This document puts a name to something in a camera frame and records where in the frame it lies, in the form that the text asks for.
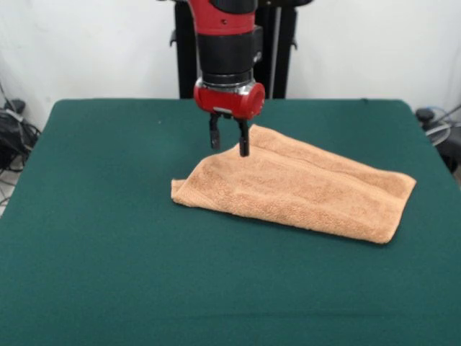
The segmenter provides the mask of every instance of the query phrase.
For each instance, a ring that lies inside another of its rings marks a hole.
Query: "black stand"
[[[256,24],[263,27],[264,43],[263,59],[255,65],[254,77],[264,85],[267,98],[284,99],[286,96],[291,48],[293,45],[296,47],[295,6],[311,1],[286,1],[290,6],[260,7],[256,11]],[[191,99],[198,78],[194,22],[187,2],[177,2],[174,11],[176,31],[171,41],[176,41],[177,46],[179,96]]]

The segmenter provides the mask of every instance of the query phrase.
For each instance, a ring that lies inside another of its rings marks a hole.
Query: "orange towel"
[[[413,178],[256,125],[250,144],[250,157],[241,158],[236,146],[173,180],[173,201],[375,243],[392,239]]]

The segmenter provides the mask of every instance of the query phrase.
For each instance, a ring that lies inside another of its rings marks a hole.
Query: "folded towel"
[[[250,157],[241,158],[236,146],[173,180],[173,201],[380,244],[392,239],[413,178],[256,125],[250,144]]]

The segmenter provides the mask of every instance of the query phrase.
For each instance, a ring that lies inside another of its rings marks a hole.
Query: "green table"
[[[415,177],[394,240],[175,205],[212,153],[192,101],[62,101],[0,220],[0,345],[459,345],[461,194],[408,106],[273,101],[258,123]]]

